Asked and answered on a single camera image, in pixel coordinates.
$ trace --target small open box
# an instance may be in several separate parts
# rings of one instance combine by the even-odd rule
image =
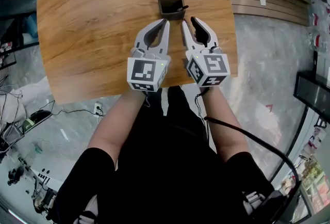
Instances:
[[[185,6],[184,0],[158,0],[160,16],[168,20],[182,20],[186,10],[178,11]]]

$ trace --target black sleeve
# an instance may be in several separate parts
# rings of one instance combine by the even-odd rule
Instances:
[[[241,191],[257,191],[267,197],[274,188],[248,152],[232,156],[225,164],[234,186]]]
[[[62,184],[52,210],[56,223],[73,223],[90,199],[102,191],[103,181],[110,184],[114,164],[109,154],[98,148],[83,152]]]

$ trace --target person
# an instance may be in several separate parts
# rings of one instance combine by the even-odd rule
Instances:
[[[61,186],[54,222],[246,223],[243,192],[267,197],[274,190],[243,134],[210,123],[215,153],[180,86],[168,89],[166,116],[161,93],[147,102],[141,91],[120,96]],[[210,88],[203,101],[208,116],[240,127],[219,87]],[[87,207],[95,200],[96,213]],[[92,221],[84,222],[86,217]]]

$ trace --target black pants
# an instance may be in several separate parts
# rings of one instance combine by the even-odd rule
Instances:
[[[153,137],[157,137],[160,131],[166,126],[171,126],[175,134],[188,132],[192,137],[198,137],[201,141],[207,142],[206,130],[201,119],[190,109],[185,93],[180,86],[170,87],[168,91],[169,108],[167,116],[164,117],[161,108],[160,88],[156,93],[147,97],[144,102],[130,134],[121,149],[119,164],[129,164],[134,155],[139,155],[138,150],[152,144]]]

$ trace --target red triangle mark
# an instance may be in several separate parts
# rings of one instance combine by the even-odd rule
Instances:
[[[270,113],[273,109],[273,104],[272,105],[266,105],[266,108],[269,108],[269,113]]]

